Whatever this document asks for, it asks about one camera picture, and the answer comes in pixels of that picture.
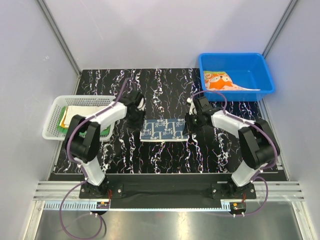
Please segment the green microfiber towel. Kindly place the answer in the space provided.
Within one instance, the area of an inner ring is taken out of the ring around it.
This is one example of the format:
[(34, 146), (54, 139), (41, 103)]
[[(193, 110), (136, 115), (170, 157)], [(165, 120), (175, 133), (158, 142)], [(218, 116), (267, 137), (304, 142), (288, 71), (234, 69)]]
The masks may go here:
[[(64, 106), (61, 110), (61, 113), (60, 113), (60, 117), (59, 117), (59, 120), (58, 120), (58, 123), (57, 123), (57, 130), (62, 133), (62, 134), (66, 134), (67, 131), (68, 131), (68, 127), (63, 127), (63, 121), (65, 119), (65, 116), (67, 114), (67, 106)], [(108, 126), (106, 129), (104, 129), (101, 133), (100, 133), (100, 136), (107, 136), (109, 133), (110, 133), (110, 130), (111, 130), (111, 126)]]

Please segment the grey blue patterned towel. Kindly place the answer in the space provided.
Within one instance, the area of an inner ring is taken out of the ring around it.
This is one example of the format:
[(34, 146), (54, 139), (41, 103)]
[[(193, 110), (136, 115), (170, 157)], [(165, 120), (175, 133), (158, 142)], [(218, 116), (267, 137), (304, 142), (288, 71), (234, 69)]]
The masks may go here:
[(178, 119), (147, 119), (140, 131), (141, 142), (184, 142), (189, 139), (183, 134), (185, 120)]

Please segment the orange patterned cloth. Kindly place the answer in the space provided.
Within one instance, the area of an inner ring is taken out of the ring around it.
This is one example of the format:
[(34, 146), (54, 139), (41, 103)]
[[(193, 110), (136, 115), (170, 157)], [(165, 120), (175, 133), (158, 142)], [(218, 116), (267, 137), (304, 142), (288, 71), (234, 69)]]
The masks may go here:
[(259, 91), (260, 89), (245, 88), (233, 82), (224, 71), (204, 71), (204, 85), (209, 91)]

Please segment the light grey towel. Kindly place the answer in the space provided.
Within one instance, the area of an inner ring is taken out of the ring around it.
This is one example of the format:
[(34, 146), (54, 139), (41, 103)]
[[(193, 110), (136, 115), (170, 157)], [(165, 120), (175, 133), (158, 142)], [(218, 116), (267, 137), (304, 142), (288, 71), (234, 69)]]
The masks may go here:
[(80, 115), (82, 117), (87, 118), (87, 117), (93, 115), (94, 113), (101, 111), (104, 108), (105, 108), (105, 106), (75, 106), (75, 105), (70, 105), (70, 106), (68, 106), (64, 123), (68, 128), (73, 116)]

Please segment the brown yellow towel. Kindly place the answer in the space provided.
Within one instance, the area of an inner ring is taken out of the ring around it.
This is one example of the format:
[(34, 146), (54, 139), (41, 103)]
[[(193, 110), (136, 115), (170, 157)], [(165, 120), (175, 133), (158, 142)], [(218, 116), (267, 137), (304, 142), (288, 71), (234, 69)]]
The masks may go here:
[(67, 126), (65, 124), (65, 119), (66, 119), (66, 114), (68, 111), (68, 107), (65, 106), (61, 109), (61, 113), (60, 113), (60, 119), (59, 119), (59, 127), (63, 128), (63, 129), (67, 129)]

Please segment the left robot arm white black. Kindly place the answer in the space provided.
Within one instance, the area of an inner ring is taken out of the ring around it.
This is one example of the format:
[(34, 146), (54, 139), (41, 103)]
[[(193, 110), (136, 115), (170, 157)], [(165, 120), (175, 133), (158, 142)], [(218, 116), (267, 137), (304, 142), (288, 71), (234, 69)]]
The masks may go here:
[(101, 132), (122, 119), (127, 128), (140, 131), (146, 114), (145, 105), (144, 95), (133, 90), (88, 117), (76, 114), (71, 118), (63, 144), (69, 160), (76, 163), (84, 175), (79, 194), (81, 199), (102, 199), (112, 195), (108, 178), (97, 158)]

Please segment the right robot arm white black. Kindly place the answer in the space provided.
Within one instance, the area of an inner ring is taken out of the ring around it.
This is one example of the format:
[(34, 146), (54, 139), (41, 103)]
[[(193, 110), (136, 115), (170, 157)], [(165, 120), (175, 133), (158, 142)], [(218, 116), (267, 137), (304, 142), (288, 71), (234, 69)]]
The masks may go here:
[(235, 136), (239, 141), (242, 162), (221, 187), (226, 197), (242, 197), (249, 184), (264, 169), (273, 167), (280, 148), (267, 121), (251, 121), (226, 111), (213, 108), (204, 96), (187, 99), (189, 111), (185, 114), (184, 135), (192, 135), (204, 126), (218, 128)]

